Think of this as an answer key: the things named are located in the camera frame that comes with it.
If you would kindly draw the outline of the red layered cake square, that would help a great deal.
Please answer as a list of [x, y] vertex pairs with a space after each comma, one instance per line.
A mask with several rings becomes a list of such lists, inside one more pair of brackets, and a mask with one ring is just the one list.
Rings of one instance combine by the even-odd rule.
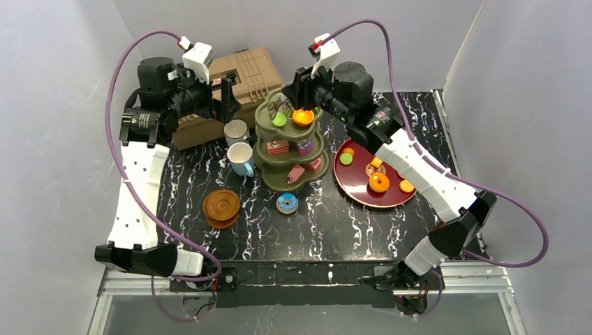
[[267, 143], [267, 153], [277, 155], [290, 150], [290, 143], [287, 140], [274, 140]]

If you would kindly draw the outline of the purple frosted cake slice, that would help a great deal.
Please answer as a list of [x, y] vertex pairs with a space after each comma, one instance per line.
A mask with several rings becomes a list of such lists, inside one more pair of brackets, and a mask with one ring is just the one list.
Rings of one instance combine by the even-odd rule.
[[310, 140], [297, 141], [296, 147], [297, 147], [297, 152], [299, 153], [300, 156], [307, 156], [314, 149], [314, 145]]

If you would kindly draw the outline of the green three-tier serving stand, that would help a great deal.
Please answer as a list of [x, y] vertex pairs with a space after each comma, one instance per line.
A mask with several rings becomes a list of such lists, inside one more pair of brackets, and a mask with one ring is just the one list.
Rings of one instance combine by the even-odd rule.
[[265, 185], [280, 193], [293, 193], [326, 174], [329, 156], [320, 132], [323, 111], [312, 109], [313, 120], [298, 126], [294, 109], [280, 89], [269, 93], [257, 107], [254, 145], [256, 167]]

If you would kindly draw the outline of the pink sprinkled cake slice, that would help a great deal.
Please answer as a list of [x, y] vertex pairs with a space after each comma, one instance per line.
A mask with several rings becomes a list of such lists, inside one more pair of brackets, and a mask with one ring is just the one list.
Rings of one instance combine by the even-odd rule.
[[317, 173], [320, 168], [323, 165], [323, 158], [319, 157], [316, 160], [310, 162], [307, 164], [308, 169], [312, 172], [312, 173]]

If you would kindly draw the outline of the red round lacquer tray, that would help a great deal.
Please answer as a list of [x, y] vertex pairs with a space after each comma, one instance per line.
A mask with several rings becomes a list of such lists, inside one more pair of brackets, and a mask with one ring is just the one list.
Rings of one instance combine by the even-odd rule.
[[[339, 157], [346, 147], [355, 150], [353, 162], [349, 166], [343, 166], [339, 162]], [[341, 190], [354, 201], [378, 209], [393, 208], [411, 200], [417, 190], [411, 194], [401, 192], [399, 182], [404, 178], [385, 162], [378, 170], [370, 166], [373, 157], [373, 154], [352, 139], [347, 139], [339, 147], [334, 158], [333, 171]], [[384, 193], [376, 193], [369, 188], [369, 177], [377, 172], [385, 174], [390, 180], [390, 188]]]

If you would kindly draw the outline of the pink swirl roll cake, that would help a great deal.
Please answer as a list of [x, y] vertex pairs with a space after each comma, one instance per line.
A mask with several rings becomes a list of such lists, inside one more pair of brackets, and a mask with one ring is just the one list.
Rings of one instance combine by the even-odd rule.
[[306, 172], [306, 168], [300, 164], [295, 164], [292, 169], [289, 171], [286, 177], [287, 185], [294, 185], [296, 184]]

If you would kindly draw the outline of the orange glazed donut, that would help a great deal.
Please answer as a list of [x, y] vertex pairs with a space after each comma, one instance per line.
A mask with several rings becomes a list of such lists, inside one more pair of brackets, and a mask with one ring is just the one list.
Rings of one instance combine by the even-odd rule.
[[384, 193], [390, 188], [390, 180], [383, 173], [374, 173], [369, 177], [369, 188], [376, 193]]

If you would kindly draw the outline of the blue frosted donut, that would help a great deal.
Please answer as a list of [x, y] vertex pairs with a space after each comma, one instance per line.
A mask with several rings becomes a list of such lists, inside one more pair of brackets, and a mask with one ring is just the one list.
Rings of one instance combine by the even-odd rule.
[[292, 193], [282, 193], [276, 201], [276, 208], [282, 214], [289, 215], [297, 211], [299, 200]]

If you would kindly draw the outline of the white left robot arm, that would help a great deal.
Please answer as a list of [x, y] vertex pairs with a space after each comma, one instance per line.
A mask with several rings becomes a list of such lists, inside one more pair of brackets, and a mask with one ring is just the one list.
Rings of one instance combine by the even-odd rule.
[[95, 260], [117, 271], [175, 277], [182, 281], [210, 281], [221, 275], [221, 261], [203, 247], [160, 221], [142, 201], [134, 185], [148, 188], [144, 199], [158, 199], [160, 186], [150, 179], [129, 180], [112, 136], [110, 109], [113, 93], [125, 59], [115, 66], [105, 103], [105, 132], [114, 163], [121, 175], [116, 219], [107, 244], [95, 248]]

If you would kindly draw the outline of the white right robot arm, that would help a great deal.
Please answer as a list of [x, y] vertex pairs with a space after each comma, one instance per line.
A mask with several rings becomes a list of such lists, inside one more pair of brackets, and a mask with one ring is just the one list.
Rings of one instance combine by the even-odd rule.
[[417, 281], [448, 258], [458, 256], [489, 218], [497, 197], [449, 177], [432, 155], [416, 149], [401, 116], [373, 101], [373, 78], [362, 64], [335, 70], [299, 68], [282, 89], [294, 108], [319, 107], [346, 126], [348, 136], [394, 168], [429, 202], [441, 224], [397, 265], [397, 279]]

